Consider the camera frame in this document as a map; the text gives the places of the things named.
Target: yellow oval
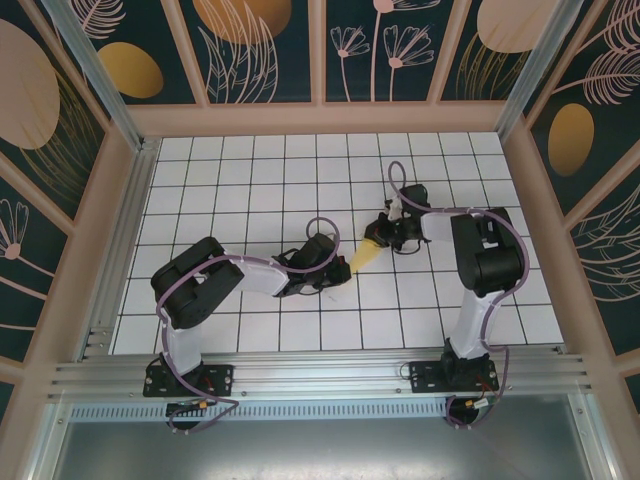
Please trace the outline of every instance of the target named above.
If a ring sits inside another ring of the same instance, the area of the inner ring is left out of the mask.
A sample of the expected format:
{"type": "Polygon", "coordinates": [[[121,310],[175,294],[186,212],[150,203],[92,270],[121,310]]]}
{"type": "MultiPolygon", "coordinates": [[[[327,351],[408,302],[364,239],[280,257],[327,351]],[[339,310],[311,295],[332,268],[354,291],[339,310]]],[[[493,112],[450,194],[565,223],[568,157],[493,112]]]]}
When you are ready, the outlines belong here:
{"type": "Polygon", "coordinates": [[[98,56],[120,93],[150,98],[160,93],[164,86],[160,67],[140,47],[114,42],[102,47],[98,56]]]}
{"type": "Polygon", "coordinates": [[[558,0],[484,0],[478,36],[499,53],[528,52],[538,43],[558,0]]]}
{"type": "Polygon", "coordinates": [[[29,35],[0,20],[0,137],[36,149],[53,136],[60,116],[56,71],[29,35]]]}
{"type": "Polygon", "coordinates": [[[241,45],[259,43],[260,37],[249,33],[245,3],[256,22],[261,18],[274,38],[289,24],[291,0],[193,0],[200,19],[216,36],[241,45]]]}
{"type": "Polygon", "coordinates": [[[591,113],[570,103],[560,109],[549,131],[549,163],[558,175],[576,173],[591,151],[595,127],[591,113]]]}

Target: flower illustration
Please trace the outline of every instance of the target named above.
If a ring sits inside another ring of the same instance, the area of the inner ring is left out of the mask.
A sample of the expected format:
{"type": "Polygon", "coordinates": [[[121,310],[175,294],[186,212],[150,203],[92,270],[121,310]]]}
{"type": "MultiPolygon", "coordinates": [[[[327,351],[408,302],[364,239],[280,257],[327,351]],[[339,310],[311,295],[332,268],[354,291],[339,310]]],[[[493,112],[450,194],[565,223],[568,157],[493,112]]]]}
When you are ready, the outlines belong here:
{"type": "Polygon", "coordinates": [[[347,87],[347,75],[344,71],[344,59],[368,53],[370,48],[368,43],[364,43],[365,39],[364,33],[362,33],[362,27],[347,27],[344,29],[344,33],[340,27],[331,29],[331,41],[333,42],[333,46],[336,47],[336,51],[340,57],[342,83],[344,85],[344,93],[347,96],[347,102],[351,101],[351,97],[349,96],[349,88],[347,87]]]}
{"type": "Polygon", "coordinates": [[[0,201],[0,258],[15,260],[20,257],[28,220],[28,207],[18,202],[14,213],[6,198],[0,201]]]}
{"type": "Polygon", "coordinates": [[[380,18],[385,13],[423,10],[437,7],[440,0],[373,0],[373,7],[378,12],[376,25],[373,29],[373,53],[371,55],[371,101],[376,101],[376,53],[378,51],[378,32],[380,31],[380,18]]]}
{"type": "Polygon", "coordinates": [[[397,25],[384,29],[384,48],[391,67],[389,101],[393,101],[393,79],[398,68],[413,67],[433,61],[433,50],[427,50],[431,45],[428,30],[429,27],[422,29],[407,27],[398,38],[397,25]]]}
{"type": "Polygon", "coordinates": [[[423,10],[435,7],[440,0],[373,0],[373,6],[379,13],[391,13],[398,10],[423,10]]]}

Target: yellow cone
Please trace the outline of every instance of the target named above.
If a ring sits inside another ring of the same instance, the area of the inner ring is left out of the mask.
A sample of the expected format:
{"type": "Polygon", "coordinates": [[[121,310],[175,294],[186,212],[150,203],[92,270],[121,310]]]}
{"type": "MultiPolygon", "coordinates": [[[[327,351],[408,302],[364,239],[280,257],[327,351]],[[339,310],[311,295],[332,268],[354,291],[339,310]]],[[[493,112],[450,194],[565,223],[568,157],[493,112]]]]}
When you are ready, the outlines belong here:
{"type": "Polygon", "coordinates": [[[356,253],[353,254],[349,266],[351,267],[351,273],[354,274],[362,267],[372,262],[382,252],[382,248],[378,246],[373,240],[365,238],[360,242],[356,253]]]}

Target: white grid floor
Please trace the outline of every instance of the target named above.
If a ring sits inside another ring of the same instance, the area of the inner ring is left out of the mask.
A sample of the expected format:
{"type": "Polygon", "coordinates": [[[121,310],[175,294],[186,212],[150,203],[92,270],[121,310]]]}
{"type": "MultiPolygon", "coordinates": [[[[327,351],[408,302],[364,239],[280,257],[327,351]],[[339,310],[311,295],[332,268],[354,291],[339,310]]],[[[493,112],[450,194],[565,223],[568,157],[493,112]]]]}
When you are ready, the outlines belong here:
{"type": "MultiPolygon", "coordinates": [[[[164,139],[112,352],[160,350],[149,279],[207,235],[231,252],[267,258],[300,247],[308,220],[319,214],[337,223],[349,261],[390,196],[383,178],[393,160],[405,166],[409,183],[426,185],[434,207],[507,207],[534,269],[500,309],[491,342],[561,343],[496,134],[287,135],[164,139]]],[[[386,250],[351,282],[318,296],[233,293],[203,324],[202,351],[442,346],[462,288],[452,246],[423,244],[414,256],[386,250]]]]}

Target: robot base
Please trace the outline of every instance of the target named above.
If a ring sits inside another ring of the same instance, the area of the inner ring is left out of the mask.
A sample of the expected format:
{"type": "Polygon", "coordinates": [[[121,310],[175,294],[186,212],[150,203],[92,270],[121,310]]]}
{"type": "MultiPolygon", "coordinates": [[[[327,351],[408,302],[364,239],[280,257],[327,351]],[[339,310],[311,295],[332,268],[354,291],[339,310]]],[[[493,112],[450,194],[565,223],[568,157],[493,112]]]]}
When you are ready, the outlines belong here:
{"type": "Polygon", "coordinates": [[[467,360],[458,358],[449,339],[440,360],[410,362],[409,379],[413,393],[481,392],[482,383],[498,391],[498,375],[489,354],[467,360]]]}
{"type": "MultiPolygon", "coordinates": [[[[233,365],[205,365],[194,368],[182,378],[198,390],[217,397],[231,395],[233,384],[233,365]]],[[[142,395],[146,398],[195,397],[173,376],[161,358],[160,365],[150,365],[146,370],[142,395]]]]}

